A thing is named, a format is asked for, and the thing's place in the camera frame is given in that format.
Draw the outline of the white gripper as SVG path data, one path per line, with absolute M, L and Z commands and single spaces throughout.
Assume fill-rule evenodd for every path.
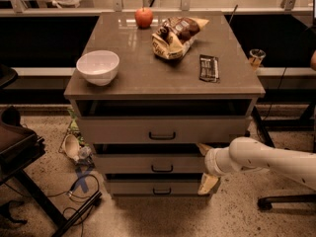
M 197 147 L 202 156 L 205 156 L 205 169 L 197 193 L 207 195 L 219 181 L 218 177 L 239 171 L 239 165 L 230 156 L 229 148 L 212 148 L 210 145 L 198 143 Z

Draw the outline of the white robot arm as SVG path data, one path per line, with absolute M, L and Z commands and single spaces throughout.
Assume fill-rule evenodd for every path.
M 316 190 L 316 154 L 269 147 L 250 137 L 237 137 L 227 147 L 197 145 L 205 171 L 197 193 L 206 195 L 220 177 L 230 173 L 273 170 Z

